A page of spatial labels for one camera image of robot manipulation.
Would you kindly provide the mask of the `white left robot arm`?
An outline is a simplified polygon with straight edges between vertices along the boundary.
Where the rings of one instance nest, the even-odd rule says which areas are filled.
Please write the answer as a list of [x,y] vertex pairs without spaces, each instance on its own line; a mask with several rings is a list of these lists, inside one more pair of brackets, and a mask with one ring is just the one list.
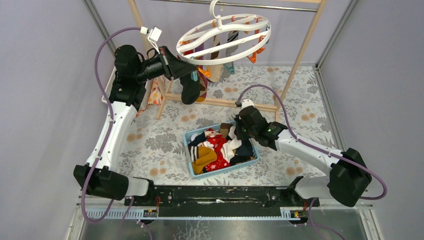
[[111,109],[92,154],[84,165],[75,166],[73,176],[88,195],[117,201],[135,196],[148,206],[155,200],[153,181],[117,172],[125,138],[145,97],[147,81],[190,76],[197,68],[174,56],[166,46],[159,47],[149,59],[132,45],[118,47],[114,56],[115,78],[108,96]]

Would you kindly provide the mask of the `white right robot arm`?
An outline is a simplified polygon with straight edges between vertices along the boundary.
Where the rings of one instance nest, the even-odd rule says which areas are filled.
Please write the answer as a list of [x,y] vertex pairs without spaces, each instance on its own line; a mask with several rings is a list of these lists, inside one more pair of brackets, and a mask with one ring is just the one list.
[[372,181],[361,154],[329,149],[320,144],[302,143],[279,122],[268,122],[254,106],[243,108],[235,116],[235,135],[240,140],[254,139],[263,147],[293,155],[324,173],[321,177],[297,177],[287,191],[287,201],[293,206],[306,199],[334,199],[354,207]]

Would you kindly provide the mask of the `white sock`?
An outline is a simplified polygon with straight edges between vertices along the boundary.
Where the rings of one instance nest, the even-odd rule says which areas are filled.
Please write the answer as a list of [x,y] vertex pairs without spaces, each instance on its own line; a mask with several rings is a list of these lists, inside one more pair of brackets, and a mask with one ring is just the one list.
[[222,145],[220,150],[222,157],[228,163],[235,156],[234,150],[238,149],[242,145],[242,141],[237,139],[234,133],[228,133],[229,141]]

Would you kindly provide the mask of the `white round clip hanger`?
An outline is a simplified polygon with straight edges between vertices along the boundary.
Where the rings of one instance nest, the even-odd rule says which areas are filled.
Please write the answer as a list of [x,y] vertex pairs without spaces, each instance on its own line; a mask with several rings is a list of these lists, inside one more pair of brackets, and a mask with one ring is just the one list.
[[[255,64],[271,37],[271,22],[264,16],[251,13],[222,16],[215,11],[217,2],[213,0],[209,5],[211,20],[193,27],[178,40],[175,47],[177,54],[195,65],[218,65],[244,58]],[[231,31],[239,31],[238,40],[227,43]],[[220,45],[213,47],[216,35]],[[232,56],[226,57],[226,49],[234,45],[238,45],[238,49]],[[211,60],[211,53],[216,51],[219,51],[219,57]]]

